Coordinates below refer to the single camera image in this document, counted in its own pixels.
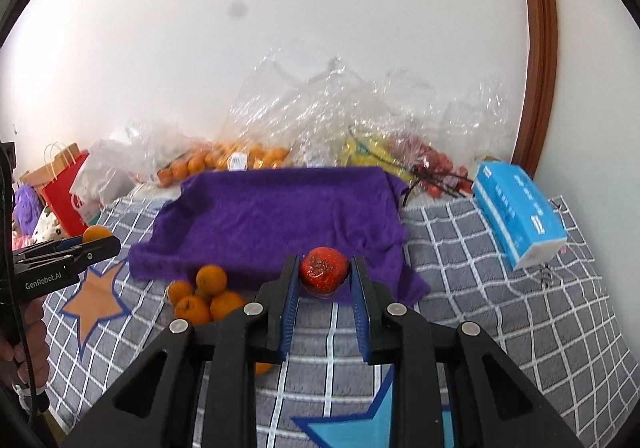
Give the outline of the left hand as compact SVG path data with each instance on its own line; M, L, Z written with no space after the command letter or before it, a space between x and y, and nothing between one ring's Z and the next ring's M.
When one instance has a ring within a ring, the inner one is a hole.
M50 347L46 342L47 327L43 321L43 299L37 298L25 308L24 324L35 386L44 387L50 373L48 357ZM15 379L28 383L28 367L25 364L25 347L18 344L12 347L4 338L0 343L1 382L10 387Z

